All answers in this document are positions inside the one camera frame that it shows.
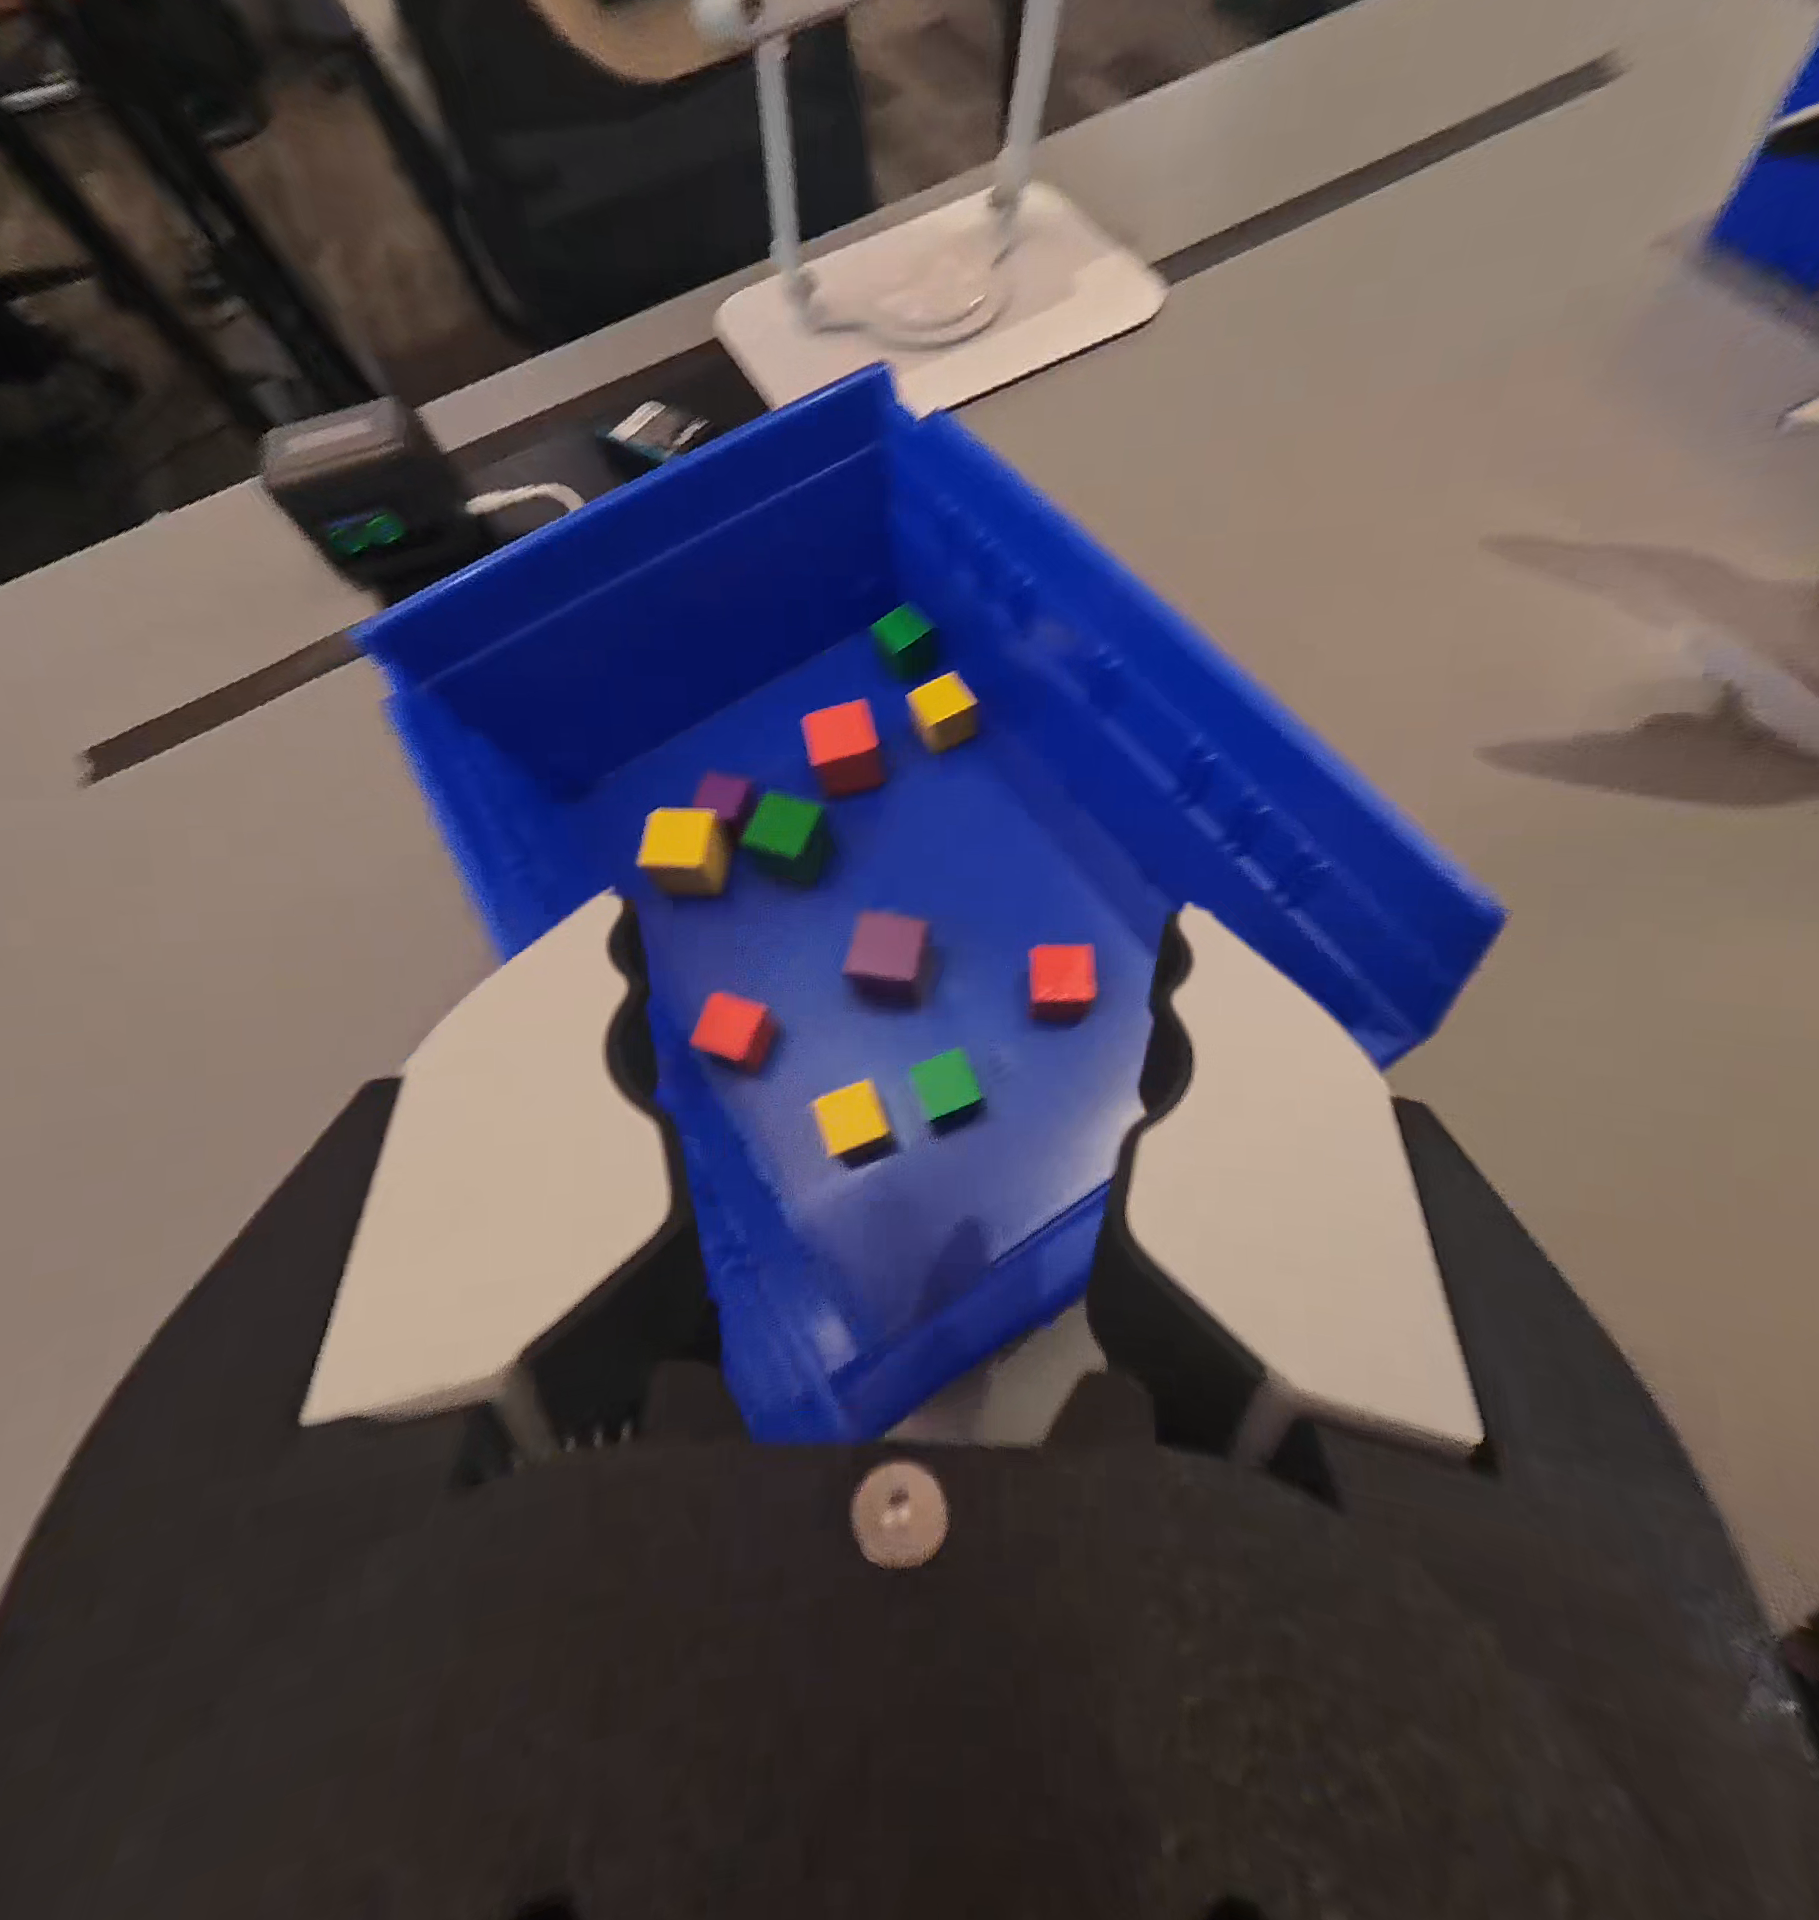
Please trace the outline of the blue plastic bin with cubes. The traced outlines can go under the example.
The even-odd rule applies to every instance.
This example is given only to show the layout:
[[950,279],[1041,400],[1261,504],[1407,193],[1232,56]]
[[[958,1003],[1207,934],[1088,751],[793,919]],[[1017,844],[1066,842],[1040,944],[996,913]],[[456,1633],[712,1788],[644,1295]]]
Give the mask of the blue plastic bin with cubes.
[[[870,624],[937,624],[977,736],[922,748]],[[882,368],[731,429],[363,624],[466,889],[512,957],[633,901],[729,1392],[753,1437],[865,1442],[1088,1283],[1139,1115],[1166,919],[1196,901],[1379,1069],[1426,1044],[1506,913],[1214,641],[955,419]],[[888,775],[827,798],[801,716],[865,697]],[[825,805],[814,886],[733,842],[715,900],[638,875],[711,769]],[[843,979],[858,912],[931,923],[919,1006]],[[1026,951],[1094,944],[1085,1020],[1041,1025]],[[767,1064],[690,1046],[711,991],[777,1016]],[[933,1134],[907,1072],[985,1089]],[[824,1154],[809,1102],[873,1079],[894,1146]]]

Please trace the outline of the small black device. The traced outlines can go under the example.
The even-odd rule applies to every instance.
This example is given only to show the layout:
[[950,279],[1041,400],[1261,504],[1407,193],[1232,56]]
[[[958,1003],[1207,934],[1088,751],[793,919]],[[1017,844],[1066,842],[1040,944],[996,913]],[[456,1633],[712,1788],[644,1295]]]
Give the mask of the small black device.
[[619,418],[601,421],[594,440],[616,477],[639,477],[701,446],[712,419],[678,403],[644,399]]

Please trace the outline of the black metal frame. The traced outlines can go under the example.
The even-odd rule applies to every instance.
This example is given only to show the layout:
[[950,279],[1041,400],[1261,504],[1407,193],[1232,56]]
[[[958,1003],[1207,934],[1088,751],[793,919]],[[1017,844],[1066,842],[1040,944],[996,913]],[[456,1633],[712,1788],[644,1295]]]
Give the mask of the black metal frame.
[[233,5],[0,5],[0,165],[250,435],[381,391],[224,161],[271,126]]

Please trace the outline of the black device with green light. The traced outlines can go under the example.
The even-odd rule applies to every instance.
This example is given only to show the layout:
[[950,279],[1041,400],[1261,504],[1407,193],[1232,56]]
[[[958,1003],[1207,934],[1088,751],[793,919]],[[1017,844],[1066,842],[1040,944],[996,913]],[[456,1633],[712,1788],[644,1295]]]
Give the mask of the black device with green light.
[[323,564],[383,606],[492,552],[462,469],[399,396],[273,425],[258,480]]

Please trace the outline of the white desk stand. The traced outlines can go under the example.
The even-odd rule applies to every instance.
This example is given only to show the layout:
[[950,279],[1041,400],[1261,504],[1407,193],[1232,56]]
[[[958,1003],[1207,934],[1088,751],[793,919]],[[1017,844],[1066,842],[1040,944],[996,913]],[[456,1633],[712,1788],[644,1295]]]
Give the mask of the white desk stand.
[[764,404],[779,408],[856,370],[880,366],[913,418],[951,413],[1135,332],[1160,310],[1160,275],[1035,178],[1062,17],[1058,2],[1019,11],[1001,142],[986,189],[968,194],[993,194],[1008,213],[1008,307],[968,341],[935,351],[893,347],[862,330],[838,284],[838,255],[890,228],[814,262],[803,253],[787,56],[803,29],[850,12],[850,5],[698,2],[687,11],[704,39],[753,56],[771,271],[721,304],[715,338]]

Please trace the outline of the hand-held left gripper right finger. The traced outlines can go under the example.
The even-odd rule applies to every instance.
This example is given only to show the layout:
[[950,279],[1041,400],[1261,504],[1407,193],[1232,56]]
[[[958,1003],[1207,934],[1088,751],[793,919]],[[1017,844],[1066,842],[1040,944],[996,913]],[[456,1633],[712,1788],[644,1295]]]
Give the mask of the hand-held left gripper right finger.
[[1209,908],[1164,923],[1089,1331],[1157,1444],[1271,1470],[1334,1433],[1465,1470],[1487,1417],[1387,1082]]

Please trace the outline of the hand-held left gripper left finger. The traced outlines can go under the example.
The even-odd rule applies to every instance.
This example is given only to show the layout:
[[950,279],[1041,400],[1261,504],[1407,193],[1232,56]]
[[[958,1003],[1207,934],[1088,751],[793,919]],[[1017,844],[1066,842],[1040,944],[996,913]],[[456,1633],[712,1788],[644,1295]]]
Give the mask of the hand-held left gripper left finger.
[[407,1058],[302,1428],[485,1408],[526,1456],[629,1428],[691,1341],[691,1200],[634,913],[587,900]]

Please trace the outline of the dark chair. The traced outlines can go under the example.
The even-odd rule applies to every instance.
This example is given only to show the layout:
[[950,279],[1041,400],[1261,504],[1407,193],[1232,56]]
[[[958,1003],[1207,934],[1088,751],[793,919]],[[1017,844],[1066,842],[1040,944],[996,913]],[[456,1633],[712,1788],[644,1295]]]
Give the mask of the dark chair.
[[529,338],[566,344],[771,252],[753,60],[644,82],[539,5],[396,8],[468,235]]

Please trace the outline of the clear round glass dish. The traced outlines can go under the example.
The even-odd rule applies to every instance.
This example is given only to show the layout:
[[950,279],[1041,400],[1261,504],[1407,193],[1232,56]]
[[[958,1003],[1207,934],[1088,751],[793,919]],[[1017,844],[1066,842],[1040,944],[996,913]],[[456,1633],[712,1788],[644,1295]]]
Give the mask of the clear round glass dish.
[[837,258],[858,325],[893,347],[968,341],[1008,307],[1013,236],[993,194],[951,201]]

